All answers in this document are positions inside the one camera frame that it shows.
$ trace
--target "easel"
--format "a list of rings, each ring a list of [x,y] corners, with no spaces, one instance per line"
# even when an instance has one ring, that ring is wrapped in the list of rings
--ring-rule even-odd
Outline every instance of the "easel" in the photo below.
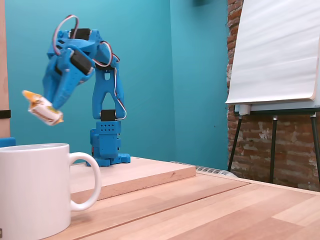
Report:
[[[274,182],[274,169],[275,169],[275,154],[276,154],[276,133],[277,133],[277,122],[279,115],[310,115],[311,125],[312,125],[312,134],[313,134],[313,143],[314,143],[314,152],[316,158],[316,166],[318,170],[318,178],[320,183],[320,147],[319,147],[319,136],[317,129],[317,116],[316,112],[320,111],[319,108],[310,108],[310,109],[288,109],[288,110],[270,110],[270,111],[253,111],[251,115],[273,115],[272,119],[272,139],[271,139],[271,153],[270,153],[270,174],[269,174],[269,183]],[[238,124],[236,127],[236,132],[234,136],[233,146],[231,150],[228,171],[231,171],[232,162],[234,160],[234,155],[236,151],[236,145],[238,141],[239,131],[241,127],[243,116],[239,116]]]
[[[10,137],[5,0],[0,0],[0,147],[16,145]]]

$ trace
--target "white mug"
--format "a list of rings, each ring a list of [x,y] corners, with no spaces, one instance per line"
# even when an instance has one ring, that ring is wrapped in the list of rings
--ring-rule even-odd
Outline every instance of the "white mug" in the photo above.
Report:
[[[91,164],[94,192],[88,201],[71,200],[70,165],[78,159]],[[71,211],[90,208],[101,191],[95,159],[69,153],[64,143],[0,148],[0,240],[38,240],[70,225]]]

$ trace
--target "whiteboard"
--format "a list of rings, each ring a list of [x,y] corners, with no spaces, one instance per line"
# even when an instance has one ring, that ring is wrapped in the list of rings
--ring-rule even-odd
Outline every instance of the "whiteboard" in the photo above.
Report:
[[[316,92],[320,93],[320,70],[318,69],[318,79],[316,83]],[[240,105],[235,105],[235,112],[239,112]],[[315,99],[312,101],[291,101],[291,102],[274,102],[274,103],[257,103],[251,104],[251,114],[253,112],[275,112],[275,115],[283,110],[289,110],[288,112],[298,113],[298,112],[319,112],[320,111],[320,95],[316,94]]]
[[[319,36],[320,0],[245,0],[226,103],[314,105]]]

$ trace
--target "snack wrapper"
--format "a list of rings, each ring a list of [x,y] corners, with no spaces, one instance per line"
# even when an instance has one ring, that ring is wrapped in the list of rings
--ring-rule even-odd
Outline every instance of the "snack wrapper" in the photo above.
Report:
[[[64,121],[63,113],[54,109],[52,103],[45,97],[27,90],[22,91],[22,94],[30,102],[28,112],[38,117],[45,124],[53,126]]]

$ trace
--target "easel leg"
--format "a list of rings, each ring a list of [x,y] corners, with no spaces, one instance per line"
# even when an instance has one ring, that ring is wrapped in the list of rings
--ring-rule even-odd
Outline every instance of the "easel leg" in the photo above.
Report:
[[[310,119],[311,119],[311,124],[312,124],[316,166],[318,169],[318,177],[319,177],[319,182],[320,182],[320,173],[319,173],[319,170],[320,170],[320,148],[319,148],[319,136],[318,136],[318,129],[317,129],[317,116],[316,116],[316,114],[311,115]]]
[[[270,175],[269,175],[269,183],[271,183],[271,184],[274,182],[277,122],[278,122],[278,117],[274,116],[273,117],[273,125],[272,125]]]
[[[234,140],[233,140],[233,146],[232,146],[229,165],[228,165],[228,171],[229,172],[231,170],[232,162],[234,160],[234,155],[235,155],[235,151],[236,151],[237,140],[238,140],[238,136],[239,136],[241,122],[242,122],[242,116],[239,116],[238,125],[236,127],[236,132],[235,132],[235,136],[234,136]]]

